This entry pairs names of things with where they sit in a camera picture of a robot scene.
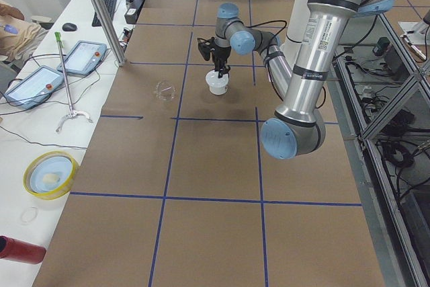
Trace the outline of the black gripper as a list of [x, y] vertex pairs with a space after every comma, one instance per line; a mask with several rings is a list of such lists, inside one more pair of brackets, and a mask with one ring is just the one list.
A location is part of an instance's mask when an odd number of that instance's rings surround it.
[[217, 78], [221, 79], [223, 75], [230, 72], [230, 66], [227, 65], [230, 56], [230, 47], [221, 47], [217, 44], [212, 47], [212, 61], [214, 63], [214, 72]]

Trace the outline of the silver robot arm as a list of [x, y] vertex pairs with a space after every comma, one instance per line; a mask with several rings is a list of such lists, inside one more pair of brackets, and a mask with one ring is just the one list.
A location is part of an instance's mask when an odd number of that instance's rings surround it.
[[274, 117], [262, 125], [261, 142], [269, 155], [291, 159], [323, 144], [325, 125], [316, 103], [347, 22], [384, 13], [393, 5], [394, 0], [307, 0], [310, 16], [292, 67], [271, 32], [245, 26], [233, 3], [218, 8], [212, 49], [225, 56], [213, 56], [216, 72], [228, 72], [226, 61], [231, 50], [240, 55], [256, 51], [282, 96]]

